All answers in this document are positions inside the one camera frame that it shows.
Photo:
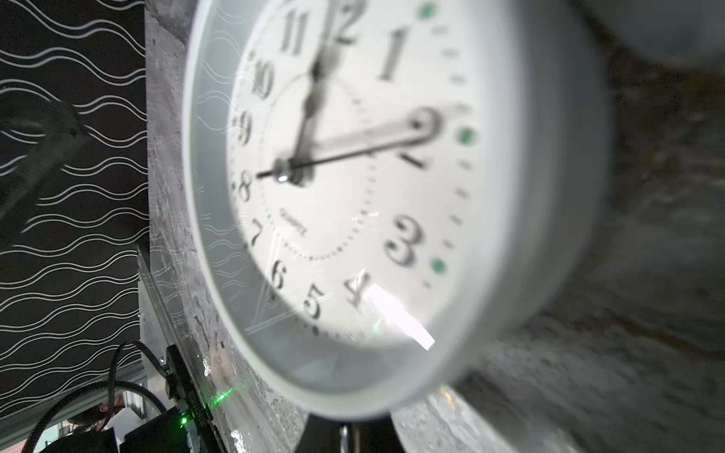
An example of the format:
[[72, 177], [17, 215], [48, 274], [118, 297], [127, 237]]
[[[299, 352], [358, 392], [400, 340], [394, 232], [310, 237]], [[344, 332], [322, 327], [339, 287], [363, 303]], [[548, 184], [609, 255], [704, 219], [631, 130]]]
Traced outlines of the white twin bell alarm clock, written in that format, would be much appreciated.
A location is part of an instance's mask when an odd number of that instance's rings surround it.
[[334, 419], [471, 367], [724, 371], [724, 80], [629, 1], [201, 1], [182, 113], [199, 266], [250, 368]]

